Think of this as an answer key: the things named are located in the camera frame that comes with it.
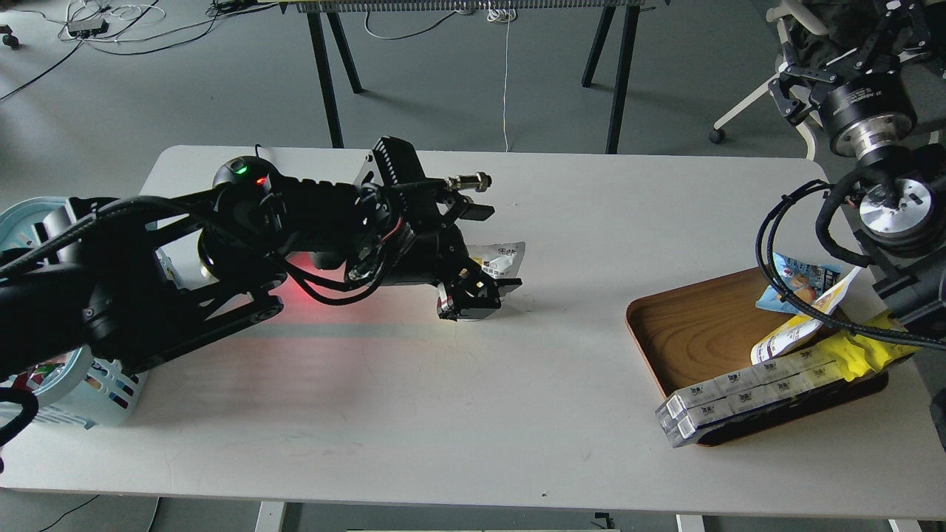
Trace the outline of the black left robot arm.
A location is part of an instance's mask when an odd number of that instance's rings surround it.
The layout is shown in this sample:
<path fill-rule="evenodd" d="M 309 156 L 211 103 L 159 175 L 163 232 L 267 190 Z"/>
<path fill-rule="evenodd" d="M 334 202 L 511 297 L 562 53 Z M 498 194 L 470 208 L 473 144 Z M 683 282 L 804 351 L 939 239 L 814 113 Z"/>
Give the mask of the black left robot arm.
<path fill-rule="evenodd" d="M 483 172 L 425 175 L 384 136 L 352 184 L 300 180 L 258 155 L 225 162 L 207 191 L 36 198 L 2 214 L 2 426 L 9 443 L 62 378 L 94 360 L 139 374 L 277 316 L 293 280 L 347 306 L 379 287 L 430 285 L 437 316 L 480 320 L 521 285 L 469 255 L 457 222 L 486 221 Z"/>

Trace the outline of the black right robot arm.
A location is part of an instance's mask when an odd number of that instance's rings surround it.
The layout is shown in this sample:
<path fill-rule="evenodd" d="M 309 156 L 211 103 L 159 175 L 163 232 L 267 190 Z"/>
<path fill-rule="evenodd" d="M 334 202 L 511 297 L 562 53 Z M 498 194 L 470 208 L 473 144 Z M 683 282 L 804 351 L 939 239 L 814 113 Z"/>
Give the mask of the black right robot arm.
<path fill-rule="evenodd" d="M 854 158 L 835 184 L 813 181 L 784 195 L 756 236 L 757 263 L 768 284 L 805 316 L 848 337 L 944 350 L 944 148 L 903 145 L 916 127 L 902 83 L 910 61 L 944 63 L 942 1 L 869 1 L 866 21 L 844 2 L 826 21 L 800 1 L 768 10 L 777 25 L 783 64 L 769 93 L 795 126 L 818 115 L 834 154 Z M 879 272 L 873 290 L 890 326 L 855 324 L 816 310 L 777 279 L 772 252 L 777 227 L 798 200 L 824 192 L 814 221 L 822 248 L 849 265 Z"/>

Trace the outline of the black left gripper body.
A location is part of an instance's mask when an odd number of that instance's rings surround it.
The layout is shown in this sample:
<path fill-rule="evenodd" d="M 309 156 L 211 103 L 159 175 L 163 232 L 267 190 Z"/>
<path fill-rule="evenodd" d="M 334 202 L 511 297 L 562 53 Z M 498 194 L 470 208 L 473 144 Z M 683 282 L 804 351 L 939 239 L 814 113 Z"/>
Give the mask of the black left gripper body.
<path fill-rule="evenodd" d="M 489 175 L 430 178 L 410 142 L 383 136 L 354 184 L 361 209 L 357 226 L 366 233 L 347 260 L 348 282 L 493 289 L 494 280 L 471 259 L 457 225 L 494 214 L 493 206 L 478 205 L 462 192 L 486 191 Z"/>

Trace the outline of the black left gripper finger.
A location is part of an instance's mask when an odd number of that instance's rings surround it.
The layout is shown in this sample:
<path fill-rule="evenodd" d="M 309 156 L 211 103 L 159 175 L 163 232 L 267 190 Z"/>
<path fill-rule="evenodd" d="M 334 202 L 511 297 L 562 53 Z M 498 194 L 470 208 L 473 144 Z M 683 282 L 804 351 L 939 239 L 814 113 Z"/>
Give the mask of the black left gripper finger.
<path fill-rule="evenodd" d="M 456 279 L 437 285 L 437 316 L 450 321 L 486 319 L 501 308 L 507 294 L 522 285 L 518 277 L 493 279 L 483 270 L 464 269 Z"/>

